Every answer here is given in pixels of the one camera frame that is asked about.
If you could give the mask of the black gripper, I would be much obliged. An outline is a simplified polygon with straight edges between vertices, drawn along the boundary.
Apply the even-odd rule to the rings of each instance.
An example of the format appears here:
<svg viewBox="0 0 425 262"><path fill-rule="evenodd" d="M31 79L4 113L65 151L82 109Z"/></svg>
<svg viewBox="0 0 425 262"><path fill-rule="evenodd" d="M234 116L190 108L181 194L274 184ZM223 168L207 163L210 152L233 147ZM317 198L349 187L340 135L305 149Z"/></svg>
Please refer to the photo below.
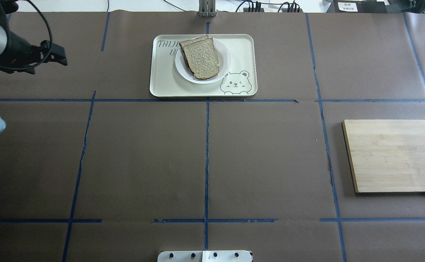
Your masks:
<svg viewBox="0 0 425 262"><path fill-rule="evenodd" d="M35 74L35 69L23 69L32 64L41 62L56 62L67 66L67 58L63 47L53 43L50 40L43 40L39 46L28 43L23 37L10 32L8 35L7 46L1 54L1 71L12 74L14 72L26 72Z"/></svg>

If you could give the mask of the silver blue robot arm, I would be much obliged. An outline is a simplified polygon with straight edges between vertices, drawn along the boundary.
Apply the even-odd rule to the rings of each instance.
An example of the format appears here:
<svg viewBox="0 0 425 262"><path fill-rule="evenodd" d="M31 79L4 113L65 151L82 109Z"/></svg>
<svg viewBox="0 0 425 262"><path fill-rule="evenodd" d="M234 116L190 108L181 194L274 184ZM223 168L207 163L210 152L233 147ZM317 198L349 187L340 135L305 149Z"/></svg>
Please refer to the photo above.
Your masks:
<svg viewBox="0 0 425 262"><path fill-rule="evenodd" d="M0 70L8 74L26 72L34 75L35 68L43 63L67 66L64 48L53 43L51 30L47 29L50 39L34 46L9 29L6 16L0 17ZM6 123L0 116L0 134L5 128Z"/></svg>

